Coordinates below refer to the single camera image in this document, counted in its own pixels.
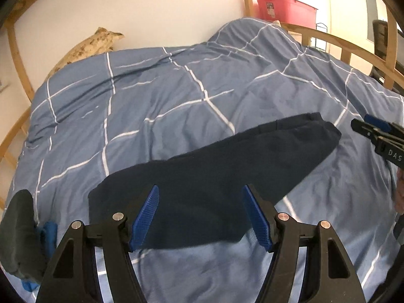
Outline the person's right hand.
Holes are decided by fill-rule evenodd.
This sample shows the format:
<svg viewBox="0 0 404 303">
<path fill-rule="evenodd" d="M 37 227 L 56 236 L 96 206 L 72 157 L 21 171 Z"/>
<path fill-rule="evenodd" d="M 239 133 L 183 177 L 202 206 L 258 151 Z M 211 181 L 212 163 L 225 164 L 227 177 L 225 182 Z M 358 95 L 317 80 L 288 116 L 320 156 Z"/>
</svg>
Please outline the person's right hand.
<svg viewBox="0 0 404 303">
<path fill-rule="evenodd" d="M 400 215 L 404 213 L 404 179 L 403 179 L 403 170 L 398 169 L 397 171 L 397 182 L 396 182 L 396 191 L 394 193 L 394 203 L 396 212 Z"/>
</svg>

